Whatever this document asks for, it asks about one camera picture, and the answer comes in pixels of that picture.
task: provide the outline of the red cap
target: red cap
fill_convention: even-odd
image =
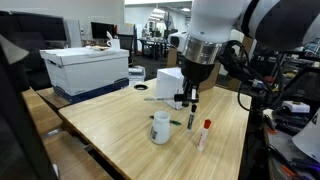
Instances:
[[[210,119],[207,119],[207,120],[204,121],[204,128],[205,129],[209,129],[210,125],[211,125]]]

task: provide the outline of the office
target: office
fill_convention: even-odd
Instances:
[[[274,29],[279,18],[268,16],[277,3],[300,8],[303,17],[319,14],[319,4],[273,2],[265,18],[257,20],[255,13],[264,2],[256,4],[251,19],[239,17],[248,11],[240,7],[252,2],[197,3],[177,7],[175,2],[170,8],[118,0],[2,1],[0,22],[8,26],[0,28],[1,138],[12,139],[16,146],[0,142],[7,147],[3,153],[11,152],[5,162],[25,166],[14,169],[3,163],[7,171],[0,176],[257,179],[263,174],[272,179],[269,172],[279,170],[283,178],[317,179],[312,167],[309,172],[301,167],[309,161],[318,166],[319,142],[306,141],[301,134],[317,137],[318,132],[315,94],[320,88],[306,82],[316,81],[319,74],[318,34],[311,33],[319,29],[319,18],[295,21],[294,11],[280,11],[286,17],[283,24],[297,26],[267,30]],[[75,4],[78,10],[70,11]],[[141,16],[135,18],[134,12]],[[191,20],[183,18],[188,14]],[[204,27],[199,17],[216,21]],[[311,30],[300,31],[299,23]],[[284,36],[289,30],[296,34]],[[149,66],[164,66],[146,78],[147,61],[154,62]],[[222,76],[230,81],[225,87],[215,83],[221,66],[226,70]],[[271,160],[245,165],[260,147]],[[291,156],[283,149],[299,153]],[[279,152],[285,158],[279,158]]]

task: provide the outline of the ceiling light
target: ceiling light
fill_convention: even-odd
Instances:
[[[163,15],[160,14],[151,14],[152,17],[163,18]]]
[[[189,8],[182,8],[181,11],[190,12]]]
[[[156,21],[160,21],[160,19],[154,18],[154,17],[149,17],[149,19],[156,20]]]
[[[153,12],[154,13],[162,13],[162,14],[166,13],[164,10],[161,10],[161,9],[158,9],[158,8],[154,8]]]

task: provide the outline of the marker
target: marker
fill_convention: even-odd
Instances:
[[[211,125],[211,121],[209,119],[204,121],[204,127],[202,129],[202,133],[198,142],[198,151],[203,150],[204,142],[206,141],[210,125]]]
[[[189,121],[188,121],[188,130],[191,131],[192,129],[192,124],[193,124],[193,120],[194,120],[194,116],[196,115],[196,110],[197,110],[197,105],[192,105],[191,107],[191,112],[190,112],[190,116],[189,116]]]

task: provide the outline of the wooden table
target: wooden table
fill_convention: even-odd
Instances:
[[[43,140],[61,180],[98,180],[112,177],[67,133],[60,132]]]
[[[238,179],[248,112],[236,93],[214,87],[200,93],[193,131],[187,132],[190,108],[179,111],[162,101],[146,102],[155,95],[156,80],[148,90],[132,87],[62,108],[60,114],[126,178],[131,179]],[[247,107],[251,98],[243,96]],[[149,139],[149,116],[164,110],[181,126],[171,125],[166,144]],[[203,152],[197,150],[204,120],[210,118]]]
[[[65,106],[70,105],[71,103],[64,98],[58,96],[54,91],[53,88],[47,88],[37,91],[37,93],[46,101],[48,101],[54,108],[61,109]]]
[[[60,117],[32,88],[22,92],[22,96],[40,135],[47,134],[61,126]]]

